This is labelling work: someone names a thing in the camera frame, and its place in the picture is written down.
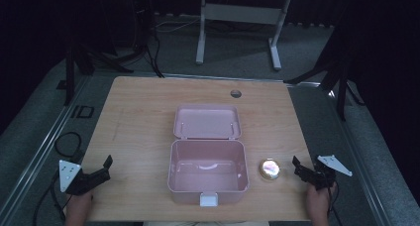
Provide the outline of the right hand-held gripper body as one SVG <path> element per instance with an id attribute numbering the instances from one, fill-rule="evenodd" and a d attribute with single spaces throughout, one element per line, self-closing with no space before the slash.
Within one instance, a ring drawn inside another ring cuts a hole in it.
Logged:
<path id="1" fill-rule="evenodd" d="M 318 156 L 315 170 L 307 169 L 302 180 L 315 186 L 317 190 L 332 187 L 336 181 L 336 172 L 352 176 L 353 172 L 345 167 L 334 155 Z"/>

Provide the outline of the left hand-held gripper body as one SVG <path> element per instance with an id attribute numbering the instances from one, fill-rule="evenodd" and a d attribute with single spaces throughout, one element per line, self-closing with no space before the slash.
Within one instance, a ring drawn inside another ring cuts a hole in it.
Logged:
<path id="1" fill-rule="evenodd" d="M 81 165 L 60 160 L 58 162 L 59 189 L 72 195 L 82 195 L 100 185 L 93 181 L 93 173 L 84 173 Z"/>

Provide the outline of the round gold tin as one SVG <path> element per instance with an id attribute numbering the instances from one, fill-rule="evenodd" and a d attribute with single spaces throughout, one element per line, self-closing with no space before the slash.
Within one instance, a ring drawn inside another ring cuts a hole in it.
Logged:
<path id="1" fill-rule="evenodd" d="M 274 159 L 265 159 L 260 162 L 259 171 L 263 178 L 275 180 L 279 177 L 280 165 Z"/>

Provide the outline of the pink plastic storage box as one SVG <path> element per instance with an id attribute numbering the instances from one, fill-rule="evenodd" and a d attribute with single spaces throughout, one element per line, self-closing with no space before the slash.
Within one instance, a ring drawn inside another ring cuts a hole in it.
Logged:
<path id="1" fill-rule="evenodd" d="M 182 104 L 173 135 L 167 186 L 174 202 L 216 207 L 243 198 L 250 181 L 235 106 Z"/>

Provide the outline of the person's left hand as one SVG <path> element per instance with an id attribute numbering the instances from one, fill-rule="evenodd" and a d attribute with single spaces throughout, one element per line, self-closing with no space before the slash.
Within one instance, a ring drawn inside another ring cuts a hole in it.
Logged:
<path id="1" fill-rule="evenodd" d="M 93 200 L 93 191 L 82 195 L 67 195 L 67 204 L 65 206 L 67 217 L 86 218 L 90 212 Z"/>

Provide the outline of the person's right hand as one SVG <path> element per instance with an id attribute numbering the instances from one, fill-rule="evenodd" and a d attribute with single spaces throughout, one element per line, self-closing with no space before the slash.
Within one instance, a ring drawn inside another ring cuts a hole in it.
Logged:
<path id="1" fill-rule="evenodd" d="M 337 184 L 334 183 L 332 187 L 316 189 L 313 184 L 307 184 L 306 210 L 312 221 L 327 218 L 336 187 Z"/>

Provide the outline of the black metal stand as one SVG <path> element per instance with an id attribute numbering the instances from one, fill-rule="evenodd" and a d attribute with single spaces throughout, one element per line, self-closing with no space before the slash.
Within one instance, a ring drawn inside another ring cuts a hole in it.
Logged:
<path id="1" fill-rule="evenodd" d="M 363 35 L 356 27 L 355 22 L 341 19 L 320 53 L 312 69 L 303 74 L 285 80 L 288 84 L 298 84 L 309 77 L 325 71 L 320 87 L 322 90 L 331 91 L 338 86 L 338 99 L 336 110 L 339 117 L 345 121 L 345 102 L 348 88 L 349 72 L 357 56 Z"/>
<path id="2" fill-rule="evenodd" d="M 140 52 L 133 52 L 126 56 L 110 58 L 100 52 L 95 51 L 93 48 L 86 44 L 71 40 L 66 44 L 65 80 L 63 80 L 57 87 L 58 89 L 65 90 L 64 105 L 68 106 L 75 95 L 75 65 L 77 65 L 82 74 L 91 75 L 95 70 L 92 62 L 92 60 L 95 58 L 103 62 L 106 66 L 111 67 L 119 72 L 132 73 L 130 69 L 121 66 L 121 63 L 138 57 L 140 54 Z"/>

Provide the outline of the black equipment tower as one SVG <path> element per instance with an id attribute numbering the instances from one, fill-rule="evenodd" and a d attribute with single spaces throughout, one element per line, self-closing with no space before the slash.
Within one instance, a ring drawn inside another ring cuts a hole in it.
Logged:
<path id="1" fill-rule="evenodd" d="M 142 52 L 153 35 L 154 8 L 153 0 L 132 0 L 135 16 L 135 37 L 133 50 Z"/>

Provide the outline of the white desk frame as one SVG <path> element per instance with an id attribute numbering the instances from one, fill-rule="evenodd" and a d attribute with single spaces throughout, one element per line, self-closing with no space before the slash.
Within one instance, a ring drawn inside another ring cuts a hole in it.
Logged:
<path id="1" fill-rule="evenodd" d="M 252 23 L 276 26 L 274 35 L 267 41 L 272 67 L 275 70 L 282 69 L 280 56 L 277 49 L 277 43 L 282 27 L 284 25 L 290 2 L 291 0 L 284 0 L 281 8 L 267 8 L 228 4 L 214 4 L 208 3 L 206 0 L 201 0 L 200 31 L 195 62 L 197 64 L 202 64 L 204 62 L 206 44 L 205 24 L 207 20 Z"/>

